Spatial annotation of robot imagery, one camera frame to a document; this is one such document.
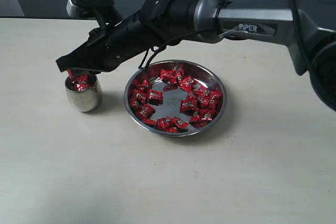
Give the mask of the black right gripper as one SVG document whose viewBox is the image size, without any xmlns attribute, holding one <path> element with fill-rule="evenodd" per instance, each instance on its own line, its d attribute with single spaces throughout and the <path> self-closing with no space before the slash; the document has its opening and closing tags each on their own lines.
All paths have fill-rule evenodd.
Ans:
<svg viewBox="0 0 336 224">
<path fill-rule="evenodd" d="M 157 34 L 140 22 L 136 12 L 115 26 L 94 28 L 85 45 L 59 57 L 56 65 L 60 72 L 72 69 L 74 74 L 110 72 L 157 43 Z"/>
</svg>

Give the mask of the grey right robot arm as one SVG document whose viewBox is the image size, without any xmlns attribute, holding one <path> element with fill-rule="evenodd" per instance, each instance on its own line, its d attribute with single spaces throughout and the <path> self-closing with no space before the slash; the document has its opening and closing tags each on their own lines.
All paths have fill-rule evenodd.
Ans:
<svg viewBox="0 0 336 224">
<path fill-rule="evenodd" d="M 61 72 L 110 72 L 145 51 L 157 55 L 182 40 L 250 39 L 286 46 L 295 72 L 308 72 L 317 96 L 335 109 L 335 0 L 145 0 L 126 19 L 113 0 L 68 0 L 67 12 L 93 18 L 99 26 L 56 60 Z"/>
</svg>

